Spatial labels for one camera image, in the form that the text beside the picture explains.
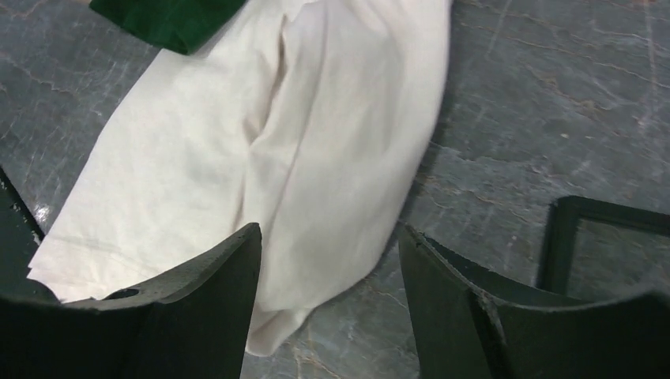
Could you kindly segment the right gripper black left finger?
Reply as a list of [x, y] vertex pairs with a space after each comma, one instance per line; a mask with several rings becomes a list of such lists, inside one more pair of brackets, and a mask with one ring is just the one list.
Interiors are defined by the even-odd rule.
[[262, 234], [211, 250], [101, 300], [1, 299], [4, 378], [237, 378]]

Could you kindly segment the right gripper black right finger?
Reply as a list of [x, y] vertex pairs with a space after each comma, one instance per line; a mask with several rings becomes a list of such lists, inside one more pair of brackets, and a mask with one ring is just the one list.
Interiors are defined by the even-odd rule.
[[666, 378], [669, 297], [590, 302], [484, 268], [411, 227], [398, 235], [423, 378]]

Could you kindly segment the white and green t-shirt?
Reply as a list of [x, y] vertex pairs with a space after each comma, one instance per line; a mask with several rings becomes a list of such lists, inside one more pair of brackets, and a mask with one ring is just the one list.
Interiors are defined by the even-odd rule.
[[29, 263], [104, 298], [248, 223], [246, 350], [271, 355], [385, 250], [433, 135], [449, 1], [250, 1], [195, 56], [161, 51], [101, 132]]

